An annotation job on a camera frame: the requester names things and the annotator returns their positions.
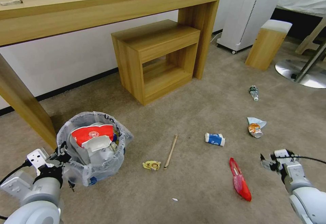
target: wooden table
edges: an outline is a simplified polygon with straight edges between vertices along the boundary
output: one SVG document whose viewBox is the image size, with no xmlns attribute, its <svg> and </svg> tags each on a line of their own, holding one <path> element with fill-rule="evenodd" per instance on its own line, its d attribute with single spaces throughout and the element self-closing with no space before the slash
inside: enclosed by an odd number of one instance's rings
<svg viewBox="0 0 326 224">
<path fill-rule="evenodd" d="M 0 5 L 0 47 L 179 9 L 178 22 L 201 31 L 193 73 L 198 79 L 202 78 L 219 2 L 219 0 L 22 1 L 22 4 Z M 50 146 L 56 147 L 56 133 L 49 115 L 1 54 L 0 95 Z"/>
</svg>

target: bed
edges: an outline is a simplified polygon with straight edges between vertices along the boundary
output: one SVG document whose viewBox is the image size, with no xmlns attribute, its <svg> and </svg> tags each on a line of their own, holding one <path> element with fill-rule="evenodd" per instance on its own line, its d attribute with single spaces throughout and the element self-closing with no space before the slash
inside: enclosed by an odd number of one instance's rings
<svg viewBox="0 0 326 224">
<path fill-rule="evenodd" d="M 326 0 L 279 0 L 271 19 L 291 22 L 288 35 L 304 39 L 326 16 Z M 326 30 L 320 33 L 326 37 Z"/>
</svg>

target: white appliance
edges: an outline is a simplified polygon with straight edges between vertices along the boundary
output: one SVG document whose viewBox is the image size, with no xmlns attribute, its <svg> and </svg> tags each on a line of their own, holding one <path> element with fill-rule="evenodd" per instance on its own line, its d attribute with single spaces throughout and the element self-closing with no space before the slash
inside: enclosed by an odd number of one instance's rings
<svg viewBox="0 0 326 224">
<path fill-rule="evenodd" d="M 273 14 L 278 0 L 231 0 L 228 16 L 217 45 L 235 54 L 253 45 L 260 27 Z"/>
</svg>

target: red snack bag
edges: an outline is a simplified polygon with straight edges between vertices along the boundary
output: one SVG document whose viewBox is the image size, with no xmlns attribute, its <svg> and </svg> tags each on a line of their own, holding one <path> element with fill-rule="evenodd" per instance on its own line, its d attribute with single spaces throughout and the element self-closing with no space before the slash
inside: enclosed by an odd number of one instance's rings
<svg viewBox="0 0 326 224">
<path fill-rule="evenodd" d="M 243 178 L 241 170 L 233 158 L 230 158 L 230 168 L 233 174 L 233 185 L 237 193 L 245 200 L 251 201 L 251 193 Z"/>
<path fill-rule="evenodd" d="M 71 135 L 75 138 L 77 144 L 82 147 L 84 142 L 89 141 L 94 137 L 108 136 L 113 141 L 114 129 L 113 125 L 95 125 L 85 126 L 74 130 Z"/>
</svg>

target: white stool top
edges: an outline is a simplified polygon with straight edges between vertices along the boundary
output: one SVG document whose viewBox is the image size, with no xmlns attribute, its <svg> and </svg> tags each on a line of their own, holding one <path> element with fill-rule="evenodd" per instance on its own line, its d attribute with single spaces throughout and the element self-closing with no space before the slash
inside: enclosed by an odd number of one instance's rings
<svg viewBox="0 0 326 224">
<path fill-rule="evenodd" d="M 292 26 L 292 24 L 289 23 L 289 22 L 270 19 L 270 20 L 267 20 L 267 22 L 264 23 L 261 28 L 262 29 L 268 29 L 268 30 L 274 30 L 274 31 L 278 31 L 278 32 L 288 33 L 291 26 Z"/>
</svg>

